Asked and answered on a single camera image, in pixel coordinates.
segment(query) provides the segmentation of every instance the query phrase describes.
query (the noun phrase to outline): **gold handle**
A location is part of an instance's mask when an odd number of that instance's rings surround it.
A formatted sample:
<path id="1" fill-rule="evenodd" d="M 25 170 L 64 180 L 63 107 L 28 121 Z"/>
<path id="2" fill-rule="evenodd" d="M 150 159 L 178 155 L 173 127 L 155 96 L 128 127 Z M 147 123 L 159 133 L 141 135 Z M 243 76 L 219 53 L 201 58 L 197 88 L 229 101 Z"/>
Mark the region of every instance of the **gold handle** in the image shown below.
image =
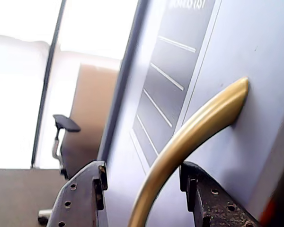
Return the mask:
<path id="1" fill-rule="evenodd" d="M 202 143 L 231 125 L 248 93 L 241 78 L 203 105 L 171 138 L 152 165 L 136 198 L 128 227 L 144 227 L 151 207 L 176 168 Z"/>

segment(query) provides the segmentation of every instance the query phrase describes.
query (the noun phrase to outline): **gray panel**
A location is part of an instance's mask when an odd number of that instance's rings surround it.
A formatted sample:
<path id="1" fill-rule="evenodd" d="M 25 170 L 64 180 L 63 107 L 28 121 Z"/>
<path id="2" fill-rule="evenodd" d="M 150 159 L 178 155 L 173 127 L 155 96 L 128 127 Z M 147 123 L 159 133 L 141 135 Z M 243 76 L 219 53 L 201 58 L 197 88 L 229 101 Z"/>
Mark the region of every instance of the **gray panel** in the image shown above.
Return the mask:
<path id="1" fill-rule="evenodd" d="M 145 178 L 129 135 L 110 153 L 107 163 L 108 190 L 104 192 L 109 227 L 127 226 L 135 196 Z"/>
<path id="2" fill-rule="evenodd" d="M 284 1 L 222 1 L 186 120 L 244 76 L 250 80 L 250 91 L 238 121 L 189 160 L 201 165 L 257 217 L 270 194 L 260 193 L 267 192 L 262 184 L 255 198 L 255 188 L 284 121 Z M 270 168 L 277 171 L 282 165 Z M 249 206 L 251 198 L 260 196 L 266 200 Z"/>
<path id="3" fill-rule="evenodd" d="M 171 122 L 174 130 L 185 98 L 185 92 L 177 88 L 153 67 L 149 68 L 147 75 L 144 88 Z"/>
<path id="4" fill-rule="evenodd" d="M 144 151 L 146 160 L 148 164 L 151 166 L 153 162 L 156 160 L 157 154 L 155 150 L 152 148 L 151 143 L 149 139 L 147 138 L 137 117 L 135 118 L 133 122 L 133 130 L 134 130 L 134 133 L 136 134 L 136 137 L 138 139 L 140 146 L 142 147 L 142 150 Z"/>
<path id="5" fill-rule="evenodd" d="M 194 6 L 192 8 L 168 7 L 162 19 L 159 35 L 196 48 L 199 51 L 215 1 L 197 1 L 204 3 L 204 7 L 201 6 L 200 9 L 194 9 Z M 197 1 L 171 0 L 170 2 L 195 3 Z"/>
<path id="6" fill-rule="evenodd" d="M 213 5 L 214 0 L 200 9 L 168 6 L 164 13 L 137 111 L 158 153 L 175 131 Z"/>
<path id="7" fill-rule="evenodd" d="M 158 40 L 151 57 L 151 62 L 172 78 L 175 78 L 184 87 L 184 91 L 186 92 L 195 69 L 197 58 L 198 53 L 193 53 Z"/>
<path id="8" fill-rule="evenodd" d="M 171 128 L 166 123 L 156 107 L 144 93 L 142 93 L 140 99 L 137 115 L 149 134 L 157 152 L 160 153 L 167 141 L 172 137 L 174 128 Z"/>

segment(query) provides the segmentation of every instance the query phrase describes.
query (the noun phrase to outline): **gray carpet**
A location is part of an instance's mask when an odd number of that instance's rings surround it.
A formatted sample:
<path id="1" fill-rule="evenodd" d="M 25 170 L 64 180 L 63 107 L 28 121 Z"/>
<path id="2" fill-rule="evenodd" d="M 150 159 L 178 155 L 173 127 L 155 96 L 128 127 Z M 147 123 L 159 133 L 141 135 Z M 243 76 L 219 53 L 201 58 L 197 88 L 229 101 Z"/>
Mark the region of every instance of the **gray carpet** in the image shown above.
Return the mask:
<path id="1" fill-rule="evenodd" d="M 38 211 L 52 207 L 64 184 L 58 170 L 0 169 L 0 227 L 39 227 Z"/>

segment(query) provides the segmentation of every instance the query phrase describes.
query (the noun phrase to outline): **chair base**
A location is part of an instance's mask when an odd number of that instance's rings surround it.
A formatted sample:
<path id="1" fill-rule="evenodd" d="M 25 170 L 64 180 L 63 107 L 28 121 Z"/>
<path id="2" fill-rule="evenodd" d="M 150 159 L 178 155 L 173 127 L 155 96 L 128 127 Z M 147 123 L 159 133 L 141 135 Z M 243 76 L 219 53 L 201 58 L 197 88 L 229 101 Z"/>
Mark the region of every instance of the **chair base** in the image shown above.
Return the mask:
<path id="1" fill-rule="evenodd" d="M 40 210 L 38 212 L 38 222 L 42 226 L 46 226 L 48 223 L 48 219 L 52 214 L 52 210 Z"/>

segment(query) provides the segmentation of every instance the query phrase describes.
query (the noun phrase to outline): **office chair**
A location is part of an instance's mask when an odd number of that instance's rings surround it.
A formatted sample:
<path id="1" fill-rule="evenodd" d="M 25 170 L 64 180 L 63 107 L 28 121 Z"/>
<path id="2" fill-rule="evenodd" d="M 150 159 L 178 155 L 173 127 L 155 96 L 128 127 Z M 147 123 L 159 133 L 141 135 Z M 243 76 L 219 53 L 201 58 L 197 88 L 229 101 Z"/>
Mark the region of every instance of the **office chair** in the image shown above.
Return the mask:
<path id="1" fill-rule="evenodd" d="M 111 63 L 109 59 L 101 60 L 104 63 L 106 61 L 109 67 Z M 117 75 L 117 69 L 82 64 L 70 117 L 53 115 L 57 133 L 52 155 L 59 161 L 60 173 L 67 180 L 97 158 Z M 66 133 L 58 154 L 58 136 L 63 129 Z M 46 225 L 51 212 L 51 210 L 40 210 L 38 222 Z"/>
<path id="2" fill-rule="evenodd" d="M 68 179 L 67 171 L 63 165 L 62 146 L 60 148 L 60 154 L 57 153 L 59 147 L 59 132 L 61 129 L 65 129 L 67 132 L 80 132 L 81 128 L 71 118 L 64 115 L 54 114 L 53 117 L 55 119 L 57 132 L 53 143 L 52 156 L 59 161 L 60 174 L 62 174 L 65 179 Z M 51 213 L 52 210 L 40 210 L 38 213 L 39 224 L 46 225 Z"/>

